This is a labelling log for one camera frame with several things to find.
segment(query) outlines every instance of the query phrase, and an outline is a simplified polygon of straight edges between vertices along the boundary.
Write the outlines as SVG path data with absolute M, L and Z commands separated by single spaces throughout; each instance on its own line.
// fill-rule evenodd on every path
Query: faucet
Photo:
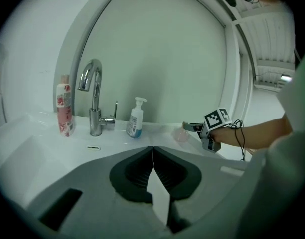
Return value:
M 92 59 L 85 67 L 78 86 L 78 90 L 89 91 L 95 73 L 93 101 L 92 107 L 89 109 L 90 134 L 92 136 L 100 136 L 103 132 L 103 125 L 115 125 L 116 122 L 117 101 L 115 103 L 114 116 L 101 117 L 101 109 L 98 106 L 98 102 L 102 83 L 102 71 L 102 63 L 98 59 Z

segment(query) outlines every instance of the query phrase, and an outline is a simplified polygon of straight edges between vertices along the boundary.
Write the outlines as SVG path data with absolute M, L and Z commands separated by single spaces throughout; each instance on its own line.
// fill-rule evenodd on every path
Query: white wall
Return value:
M 5 53 L 2 94 L 9 122 L 53 111 L 53 82 L 64 38 L 89 0 L 24 0 L 0 33 Z
M 250 107 L 244 120 L 244 126 L 258 125 L 270 120 L 279 119 L 284 115 L 284 109 L 281 106 L 277 95 L 274 92 L 264 91 L 253 88 Z M 221 145 L 219 153 L 225 158 L 240 160 L 242 158 L 241 148 L 226 144 Z
M 103 64 L 100 108 L 128 120 L 136 96 L 144 121 L 202 121 L 219 105 L 226 70 L 224 28 L 196 0 L 112 0 L 84 50 L 77 79 L 93 58 Z M 75 92 L 88 116 L 90 92 Z

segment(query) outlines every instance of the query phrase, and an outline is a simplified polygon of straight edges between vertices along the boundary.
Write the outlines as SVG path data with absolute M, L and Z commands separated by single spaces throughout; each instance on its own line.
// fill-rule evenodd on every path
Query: human arm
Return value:
M 271 120 L 259 125 L 244 127 L 242 132 L 245 137 L 245 148 L 262 149 L 268 148 L 272 142 L 281 136 L 292 132 L 288 118 L 284 116 L 280 119 Z M 240 129 L 236 130 L 238 140 L 243 146 L 243 137 Z M 215 142 L 221 142 L 232 146 L 239 146 L 235 136 L 235 130 L 230 128 L 219 128 L 210 133 Z

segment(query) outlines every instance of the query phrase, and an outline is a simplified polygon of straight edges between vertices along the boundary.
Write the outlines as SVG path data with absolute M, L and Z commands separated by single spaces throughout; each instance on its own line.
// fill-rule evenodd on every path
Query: black wire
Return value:
M 245 148 L 245 144 L 246 144 L 246 140 L 245 140 L 245 137 L 244 137 L 244 134 L 243 134 L 243 131 L 242 131 L 242 127 L 243 127 L 243 121 L 242 120 L 239 120 L 237 119 L 236 121 L 233 122 L 233 124 L 227 124 L 225 125 L 225 127 L 228 127 L 230 129 L 234 129 L 234 135 L 236 137 L 236 140 L 241 148 L 241 151 L 242 151 L 242 161 L 245 161 L 246 160 L 246 154 L 245 154 L 245 151 L 244 151 L 244 148 Z M 241 146 L 241 143 L 237 137 L 237 130 L 241 131 L 241 134 L 242 134 L 242 138 L 243 138 L 243 145 Z

